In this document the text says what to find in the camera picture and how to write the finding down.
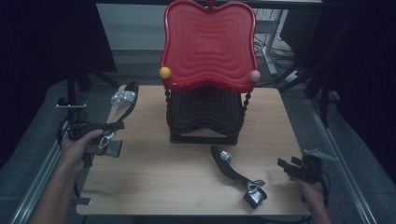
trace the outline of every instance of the white wall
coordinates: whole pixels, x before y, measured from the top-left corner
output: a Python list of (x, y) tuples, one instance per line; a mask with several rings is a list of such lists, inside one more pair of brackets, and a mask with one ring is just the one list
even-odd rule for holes
[(97, 4), (111, 49), (160, 49), (166, 6)]

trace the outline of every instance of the human arm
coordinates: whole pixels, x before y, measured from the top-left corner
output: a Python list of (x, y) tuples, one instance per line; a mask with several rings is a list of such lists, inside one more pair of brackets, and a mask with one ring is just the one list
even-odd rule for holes
[(332, 221), (327, 213), (326, 206), (323, 202), (323, 188), (320, 183), (309, 184), (301, 179), (291, 177), (296, 181), (306, 200), (306, 207), (316, 224), (331, 224)]
[(91, 140), (102, 133), (102, 130), (97, 130), (76, 142), (62, 141), (60, 159), (30, 220), (31, 224), (66, 223), (73, 187), (78, 173), (84, 168), (82, 155), (92, 152)]

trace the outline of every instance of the gray floor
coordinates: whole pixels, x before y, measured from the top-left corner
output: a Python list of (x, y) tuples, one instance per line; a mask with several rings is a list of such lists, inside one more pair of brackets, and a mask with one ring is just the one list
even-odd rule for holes
[[(159, 61), (159, 55), (155, 53), (148, 57), (153, 60), (152, 62)], [(138, 80), (142, 85), (161, 85), (157, 76), (159, 68), (157, 63), (139, 62), (136, 55), (131, 52), (115, 52), (115, 59), (119, 72), (108, 75), (120, 84)], [(263, 74), (261, 83), (271, 82), (274, 78), (267, 75), (264, 64), (260, 63), (260, 66)], [(109, 99), (115, 90), (94, 76), (92, 76), (92, 82), (93, 89), (81, 95), (86, 96), (90, 121), (105, 122), (110, 110)], [(305, 83), (302, 83), (281, 94), (300, 148), (301, 150), (317, 148), (332, 155), (327, 141), (328, 137), (323, 134), (323, 130), (318, 125), (311, 103), (304, 98), (304, 86)], [(45, 103), (26, 131), (14, 155), (0, 171), (0, 223), (8, 223), (14, 217), (43, 160), (55, 144), (58, 123), (66, 115), (64, 110), (55, 108), (55, 104), (58, 98), (65, 94), (65, 82), (58, 83), (49, 89)], [(333, 223), (369, 223), (367, 220), (371, 219), (364, 218), (363, 215), (371, 215), (370, 212), (375, 219), (372, 223), (396, 223), (394, 184), (378, 164), (370, 149), (337, 113), (335, 105), (329, 107), (329, 123), (330, 128), (325, 131), (332, 135), (351, 174), (349, 179), (345, 179), (336, 162), (324, 161), (323, 170), (329, 174), (331, 180), (329, 213)], [(78, 179), (80, 188), (84, 184), (87, 173), (88, 171), (82, 172)], [(357, 189), (350, 188), (348, 183), (351, 181), (356, 183)], [(361, 208), (361, 202), (366, 203), (368, 209)], [(271, 218), (291, 220), (296, 217)], [(72, 206), (68, 223), (82, 223), (83, 219), (84, 217), (78, 215)], [(180, 217), (174, 221), (257, 223), (255, 220), (241, 217), (215, 220)], [(165, 223), (165, 221), (163, 217), (92, 216), (87, 217), (85, 223)]]

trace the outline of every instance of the wooden table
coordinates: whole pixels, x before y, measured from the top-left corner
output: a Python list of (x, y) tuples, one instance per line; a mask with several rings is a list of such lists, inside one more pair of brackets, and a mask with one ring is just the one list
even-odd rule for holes
[(171, 144), (162, 86), (140, 86), (134, 112), (125, 120), (118, 158), (95, 157), (77, 206), (82, 215), (306, 215), (299, 186), (277, 158), (301, 157), (276, 89), (255, 89), (231, 166), (251, 180), (262, 179), (268, 195), (252, 209), (246, 187), (224, 176), (210, 145)]

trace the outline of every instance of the yellow ball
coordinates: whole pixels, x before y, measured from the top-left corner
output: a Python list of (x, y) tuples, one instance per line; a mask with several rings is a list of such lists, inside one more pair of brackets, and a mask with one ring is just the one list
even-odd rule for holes
[(161, 78), (169, 78), (171, 76), (172, 72), (168, 67), (162, 67), (160, 69), (160, 77)]

